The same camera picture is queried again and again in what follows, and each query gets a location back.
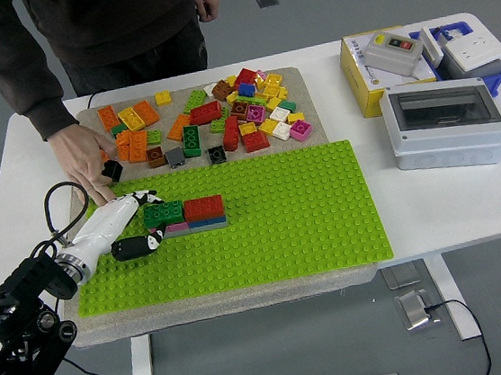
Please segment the person's left hand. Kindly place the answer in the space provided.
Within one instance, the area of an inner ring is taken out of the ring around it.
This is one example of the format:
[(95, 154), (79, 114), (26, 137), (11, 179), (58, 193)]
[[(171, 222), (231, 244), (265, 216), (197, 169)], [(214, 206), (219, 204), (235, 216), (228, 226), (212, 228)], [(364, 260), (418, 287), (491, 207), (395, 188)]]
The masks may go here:
[(199, 22), (212, 22), (219, 16), (220, 0), (194, 0)]

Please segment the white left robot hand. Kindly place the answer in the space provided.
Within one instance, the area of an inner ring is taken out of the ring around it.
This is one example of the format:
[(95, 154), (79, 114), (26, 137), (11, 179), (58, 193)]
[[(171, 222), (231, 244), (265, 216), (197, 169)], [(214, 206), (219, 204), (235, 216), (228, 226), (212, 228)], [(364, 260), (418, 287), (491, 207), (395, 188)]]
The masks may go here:
[(78, 231), (72, 244), (64, 250), (73, 255), (83, 269), (82, 281), (96, 272), (99, 257), (112, 250), (112, 243), (121, 235), (127, 224), (145, 204), (162, 204), (157, 191), (139, 191), (117, 197), (97, 209)]

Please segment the person's right hand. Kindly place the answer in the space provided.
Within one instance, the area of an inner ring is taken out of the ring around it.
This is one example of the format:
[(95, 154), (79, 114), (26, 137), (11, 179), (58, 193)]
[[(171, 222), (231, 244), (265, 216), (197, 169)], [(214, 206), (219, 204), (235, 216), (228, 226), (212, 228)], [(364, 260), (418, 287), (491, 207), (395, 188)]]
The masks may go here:
[(57, 131), (47, 140), (71, 182), (79, 183), (98, 206), (115, 198), (105, 177), (102, 153), (110, 159), (117, 156), (115, 143), (101, 133), (85, 126), (72, 124)]

